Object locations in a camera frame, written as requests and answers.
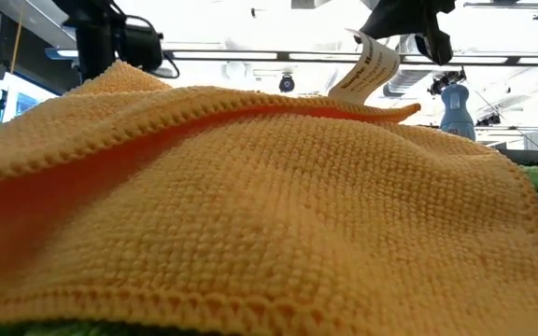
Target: black mount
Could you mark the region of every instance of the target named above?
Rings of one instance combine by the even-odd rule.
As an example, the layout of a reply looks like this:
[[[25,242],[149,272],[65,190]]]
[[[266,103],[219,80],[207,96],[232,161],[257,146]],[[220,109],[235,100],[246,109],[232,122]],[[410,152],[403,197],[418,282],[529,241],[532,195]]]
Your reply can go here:
[[[154,71],[161,66],[163,36],[150,22],[125,15],[113,0],[53,2],[69,17],[64,25],[76,29],[82,80],[99,76],[117,58],[144,71]],[[127,24],[128,19],[140,20],[146,26]]]
[[[442,75],[433,77],[433,83],[427,89],[427,92],[435,96],[441,94],[447,86],[459,84],[466,79],[464,67],[460,71],[445,71]]]
[[[361,32],[374,39],[414,34],[418,51],[444,65],[452,57],[449,35],[439,30],[437,13],[451,12],[455,0],[381,0],[362,26]]]

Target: white tag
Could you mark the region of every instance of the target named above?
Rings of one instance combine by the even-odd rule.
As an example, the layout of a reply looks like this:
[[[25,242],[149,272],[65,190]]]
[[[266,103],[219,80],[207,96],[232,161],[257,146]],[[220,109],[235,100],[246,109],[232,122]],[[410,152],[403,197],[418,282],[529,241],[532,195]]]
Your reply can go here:
[[[453,92],[449,97],[449,109],[459,109],[460,108],[460,94]]]
[[[347,30],[361,38],[361,58],[327,95],[352,104],[364,105],[369,95],[398,71],[400,55],[361,32]]]

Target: ventilation duct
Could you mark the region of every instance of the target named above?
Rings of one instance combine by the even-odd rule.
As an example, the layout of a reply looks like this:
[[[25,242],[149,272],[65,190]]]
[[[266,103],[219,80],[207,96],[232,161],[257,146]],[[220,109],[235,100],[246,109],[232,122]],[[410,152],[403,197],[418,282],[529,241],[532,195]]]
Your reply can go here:
[[[401,53],[418,53],[417,44],[411,35],[400,38],[398,51]],[[391,98],[402,97],[412,86],[430,74],[431,70],[398,70],[383,87],[383,95]]]

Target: towel fold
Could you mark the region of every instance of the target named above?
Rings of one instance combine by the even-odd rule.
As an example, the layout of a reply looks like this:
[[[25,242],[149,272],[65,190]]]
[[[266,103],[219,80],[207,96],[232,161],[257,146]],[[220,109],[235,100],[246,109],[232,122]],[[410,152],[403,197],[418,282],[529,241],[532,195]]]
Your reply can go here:
[[[536,191],[417,110],[114,64],[0,127],[0,322],[538,335]]]

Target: blue object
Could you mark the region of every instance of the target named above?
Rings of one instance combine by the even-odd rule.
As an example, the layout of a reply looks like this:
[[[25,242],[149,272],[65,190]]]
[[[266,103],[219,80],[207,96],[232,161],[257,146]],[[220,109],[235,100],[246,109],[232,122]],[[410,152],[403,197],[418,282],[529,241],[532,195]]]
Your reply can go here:
[[[468,89],[460,84],[452,84],[444,89],[441,100],[446,105],[446,112],[439,129],[474,141],[476,139],[474,122],[466,109],[468,96]]]

